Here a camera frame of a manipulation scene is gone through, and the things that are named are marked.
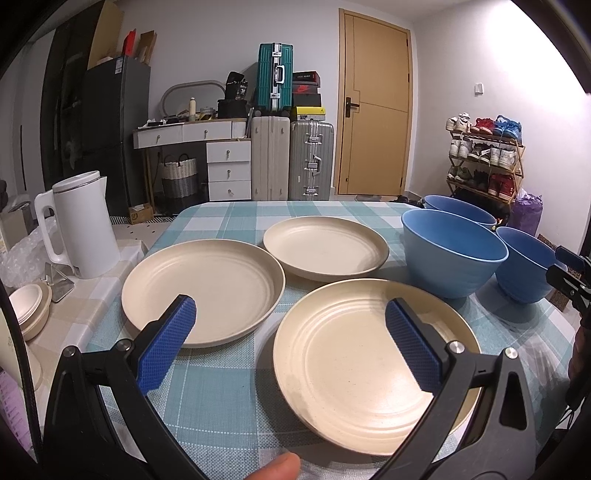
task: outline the white electric kettle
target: white electric kettle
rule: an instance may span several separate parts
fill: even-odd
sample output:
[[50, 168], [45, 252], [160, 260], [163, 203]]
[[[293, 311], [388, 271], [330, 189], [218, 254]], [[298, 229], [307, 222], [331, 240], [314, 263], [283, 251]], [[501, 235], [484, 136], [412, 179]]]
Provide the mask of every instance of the white electric kettle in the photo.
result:
[[[71, 266], [79, 278], [100, 277], [120, 259], [105, 202], [107, 177], [98, 171], [57, 182], [35, 198], [35, 211], [49, 259]], [[52, 208], [64, 243], [57, 255], [51, 245], [44, 212]]]

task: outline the purple bag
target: purple bag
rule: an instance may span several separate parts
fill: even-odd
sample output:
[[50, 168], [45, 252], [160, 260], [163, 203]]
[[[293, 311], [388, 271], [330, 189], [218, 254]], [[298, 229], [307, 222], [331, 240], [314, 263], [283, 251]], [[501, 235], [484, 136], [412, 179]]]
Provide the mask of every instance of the purple bag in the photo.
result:
[[517, 228], [522, 232], [535, 236], [542, 218], [542, 197], [537, 197], [530, 193], [523, 192], [518, 195], [507, 226]]

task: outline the checkered tablecloth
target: checkered tablecloth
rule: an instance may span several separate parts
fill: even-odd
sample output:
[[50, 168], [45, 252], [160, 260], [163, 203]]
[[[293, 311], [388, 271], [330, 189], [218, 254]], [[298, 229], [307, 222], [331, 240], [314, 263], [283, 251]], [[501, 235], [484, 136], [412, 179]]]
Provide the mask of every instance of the checkered tablecloth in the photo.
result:
[[[182, 212], [149, 254], [200, 238], [261, 245], [265, 230], [281, 220], [327, 215], [358, 221], [379, 232], [390, 256], [374, 276], [409, 283], [400, 218], [409, 208], [381, 202], [207, 203]], [[317, 437], [299, 422], [278, 389], [272, 370], [274, 333], [290, 307], [318, 286], [289, 277], [275, 312], [259, 329], [227, 345], [181, 350], [162, 386], [148, 394], [179, 444], [210, 478], [242, 479], [286, 449], [302, 457], [301, 478], [366, 479], [383, 461]], [[484, 353], [498, 355], [507, 346], [517, 348], [534, 403], [538, 443], [543, 444], [565, 407], [574, 329], [545, 299], [533, 305], [515, 304], [501, 293], [494, 278], [476, 294], [449, 304], [470, 324]], [[132, 336], [118, 297], [89, 349], [108, 349], [116, 340]], [[104, 392], [112, 418], [122, 424], [112, 394]], [[118, 431], [125, 429], [119, 425]], [[463, 431], [460, 428], [448, 437], [440, 456], [455, 450]]]
[[146, 246], [140, 240], [117, 240], [117, 245], [121, 259], [106, 274], [90, 280], [69, 276], [74, 290], [59, 303], [50, 304], [43, 330], [27, 342], [43, 370], [43, 383], [35, 391], [41, 425], [61, 351], [68, 345], [76, 345], [84, 351], [109, 306], [121, 295], [127, 275], [145, 256]]

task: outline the black refrigerator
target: black refrigerator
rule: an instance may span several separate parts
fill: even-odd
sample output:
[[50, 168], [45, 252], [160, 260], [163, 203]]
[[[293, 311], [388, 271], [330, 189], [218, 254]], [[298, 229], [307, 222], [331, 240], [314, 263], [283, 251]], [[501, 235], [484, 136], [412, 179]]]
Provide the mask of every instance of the black refrigerator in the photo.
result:
[[106, 61], [84, 76], [82, 161], [76, 173], [99, 170], [107, 177], [110, 215], [127, 216], [147, 201], [144, 166], [133, 131], [148, 119], [150, 67], [131, 57]]

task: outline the black door handle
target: black door handle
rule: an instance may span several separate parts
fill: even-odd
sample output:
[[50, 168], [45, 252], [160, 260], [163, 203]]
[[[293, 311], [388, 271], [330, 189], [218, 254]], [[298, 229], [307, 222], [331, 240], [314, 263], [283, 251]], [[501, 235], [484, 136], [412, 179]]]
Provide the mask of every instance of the black door handle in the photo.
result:
[[361, 105], [358, 103], [351, 103], [351, 97], [345, 99], [345, 117], [351, 116], [351, 107], [359, 108]]

